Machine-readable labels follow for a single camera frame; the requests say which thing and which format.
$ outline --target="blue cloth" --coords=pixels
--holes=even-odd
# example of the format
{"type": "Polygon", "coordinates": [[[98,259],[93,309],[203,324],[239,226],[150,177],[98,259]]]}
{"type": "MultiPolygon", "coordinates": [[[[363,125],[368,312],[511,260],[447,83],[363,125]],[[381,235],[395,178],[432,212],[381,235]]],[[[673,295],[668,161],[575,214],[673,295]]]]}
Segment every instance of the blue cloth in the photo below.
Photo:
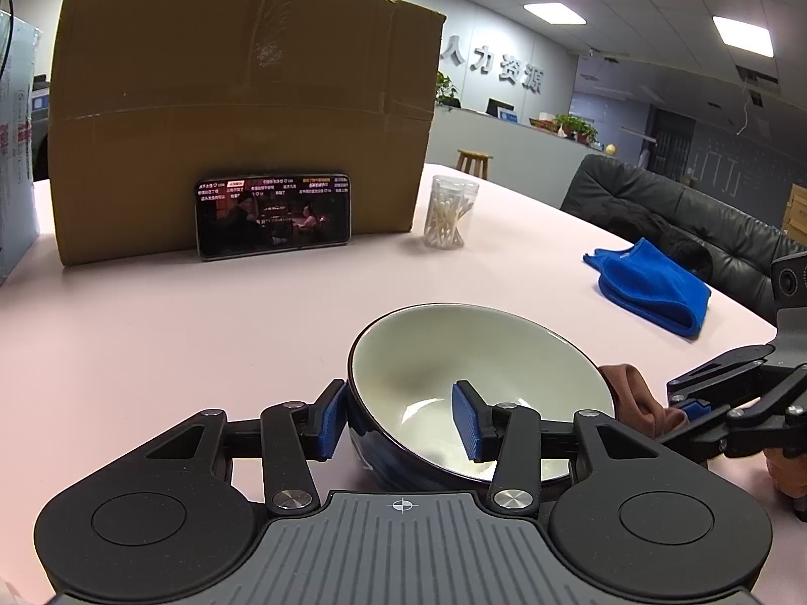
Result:
{"type": "Polygon", "coordinates": [[[594,250],[583,261],[600,271],[600,291],[613,303],[677,335],[701,331],[712,292],[646,238],[628,250],[594,250]]]}

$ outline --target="reception counter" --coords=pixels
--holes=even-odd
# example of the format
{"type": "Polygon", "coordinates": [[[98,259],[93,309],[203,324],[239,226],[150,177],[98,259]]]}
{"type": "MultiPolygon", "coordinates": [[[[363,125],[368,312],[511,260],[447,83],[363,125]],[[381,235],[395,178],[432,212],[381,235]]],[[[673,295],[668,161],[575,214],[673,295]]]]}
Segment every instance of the reception counter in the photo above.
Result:
{"type": "Polygon", "coordinates": [[[583,157],[601,154],[534,127],[439,104],[434,110],[426,161],[456,166],[461,149],[493,157],[488,179],[494,184],[555,208],[563,202],[583,157]]]}

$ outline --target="clear plastic container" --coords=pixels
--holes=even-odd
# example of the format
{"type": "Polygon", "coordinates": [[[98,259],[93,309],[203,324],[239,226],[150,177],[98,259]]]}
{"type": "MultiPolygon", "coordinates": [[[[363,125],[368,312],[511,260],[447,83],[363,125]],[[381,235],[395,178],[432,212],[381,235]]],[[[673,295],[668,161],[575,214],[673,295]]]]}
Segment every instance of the clear plastic container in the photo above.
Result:
{"type": "Polygon", "coordinates": [[[479,184],[469,179],[434,175],[423,242],[430,248],[462,248],[468,237],[471,210],[479,184]]]}

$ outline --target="smartphone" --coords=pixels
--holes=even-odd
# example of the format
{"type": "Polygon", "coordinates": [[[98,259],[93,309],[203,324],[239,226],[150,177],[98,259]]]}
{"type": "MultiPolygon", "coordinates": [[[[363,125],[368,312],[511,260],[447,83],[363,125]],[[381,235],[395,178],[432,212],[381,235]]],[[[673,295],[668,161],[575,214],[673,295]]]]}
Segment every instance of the smartphone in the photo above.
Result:
{"type": "Polygon", "coordinates": [[[248,175],[196,184],[196,243],[203,261],[344,245],[347,175],[248,175]]]}

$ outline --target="gray ridged panel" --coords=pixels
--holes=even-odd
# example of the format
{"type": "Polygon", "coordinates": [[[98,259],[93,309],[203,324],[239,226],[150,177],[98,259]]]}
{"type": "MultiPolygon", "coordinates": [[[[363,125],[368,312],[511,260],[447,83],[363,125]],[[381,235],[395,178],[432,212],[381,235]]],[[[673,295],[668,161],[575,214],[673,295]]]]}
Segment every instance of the gray ridged panel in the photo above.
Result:
{"type": "MultiPolygon", "coordinates": [[[[335,494],[269,526],[234,574],[174,605],[627,605],[561,564],[526,521],[471,495],[335,494]]],[[[57,605],[79,605],[69,596],[57,605]]],[[[717,605],[759,605],[735,594],[717,605]]]]}

